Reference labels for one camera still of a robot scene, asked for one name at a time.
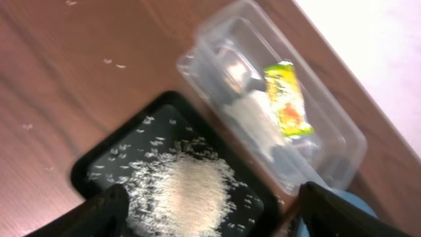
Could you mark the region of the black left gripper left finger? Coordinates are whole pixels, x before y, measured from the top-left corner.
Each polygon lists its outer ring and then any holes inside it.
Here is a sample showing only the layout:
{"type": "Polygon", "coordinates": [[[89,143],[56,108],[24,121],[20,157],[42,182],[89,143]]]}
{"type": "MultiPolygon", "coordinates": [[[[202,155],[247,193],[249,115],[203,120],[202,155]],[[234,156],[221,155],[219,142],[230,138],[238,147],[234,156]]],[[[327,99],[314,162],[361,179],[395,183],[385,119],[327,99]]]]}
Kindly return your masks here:
{"type": "Polygon", "coordinates": [[[121,236],[128,209],[126,189],[121,184],[114,184],[27,237],[121,236]]]}

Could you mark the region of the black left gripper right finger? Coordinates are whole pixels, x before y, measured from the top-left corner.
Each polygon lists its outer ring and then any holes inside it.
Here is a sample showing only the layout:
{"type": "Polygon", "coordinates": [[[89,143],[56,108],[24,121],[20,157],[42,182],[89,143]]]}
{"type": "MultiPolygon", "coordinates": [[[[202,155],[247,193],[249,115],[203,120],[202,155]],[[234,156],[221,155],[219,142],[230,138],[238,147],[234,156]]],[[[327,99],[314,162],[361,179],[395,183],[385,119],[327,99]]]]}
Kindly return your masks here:
{"type": "Polygon", "coordinates": [[[315,182],[300,186],[299,214],[309,236],[410,237],[315,182]]]}

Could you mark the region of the white paper napkin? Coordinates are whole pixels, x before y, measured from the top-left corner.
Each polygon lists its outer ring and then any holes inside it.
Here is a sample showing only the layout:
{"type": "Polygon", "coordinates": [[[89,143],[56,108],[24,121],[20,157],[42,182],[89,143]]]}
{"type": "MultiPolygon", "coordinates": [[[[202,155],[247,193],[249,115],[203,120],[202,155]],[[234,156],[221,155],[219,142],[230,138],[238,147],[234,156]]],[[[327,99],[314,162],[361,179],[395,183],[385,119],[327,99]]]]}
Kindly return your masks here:
{"type": "Polygon", "coordinates": [[[273,163],[279,156],[274,153],[274,149],[285,146],[285,141],[278,128],[273,125],[269,109],[268,96],[259,90],[253,90],[223,106],[223,111],[236,120],[256,144],[257,151],[273,163]]]}

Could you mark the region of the yellow green snack wrapper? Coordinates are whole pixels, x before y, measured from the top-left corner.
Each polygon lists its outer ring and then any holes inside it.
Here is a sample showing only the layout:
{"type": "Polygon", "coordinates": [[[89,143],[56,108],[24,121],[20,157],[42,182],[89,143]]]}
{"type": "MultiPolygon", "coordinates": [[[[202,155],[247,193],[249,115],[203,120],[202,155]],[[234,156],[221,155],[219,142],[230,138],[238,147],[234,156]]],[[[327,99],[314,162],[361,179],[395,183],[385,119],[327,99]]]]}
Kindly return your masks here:
{"type": "Polygon", "coordinates": [[[314,132],[307,120],[305,100],[292,62],[281,61],[264,70],[272,120],[286,137],[314,132]]]}

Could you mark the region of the blue plate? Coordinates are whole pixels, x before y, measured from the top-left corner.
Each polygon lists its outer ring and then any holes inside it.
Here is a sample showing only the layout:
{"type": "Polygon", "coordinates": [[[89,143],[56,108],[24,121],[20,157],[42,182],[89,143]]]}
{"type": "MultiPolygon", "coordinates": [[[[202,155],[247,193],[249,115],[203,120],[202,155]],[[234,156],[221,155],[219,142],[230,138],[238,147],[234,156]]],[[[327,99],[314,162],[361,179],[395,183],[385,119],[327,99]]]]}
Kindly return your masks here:
{"type": "Polygon", "coordinates": [[[348,201],[349,203],[351,203],[352,205],[354,205],[355,207],[363,210],[365,213],[378,218],[377,214],[374,212],[374,210],[365,202],[363,201],[361,198],[359,198],[358,196],[343,191],[343,190],[335,190],[332,189],[332,192],[339,196],[340,198],[344,199],[345,201],[348,201]]]}

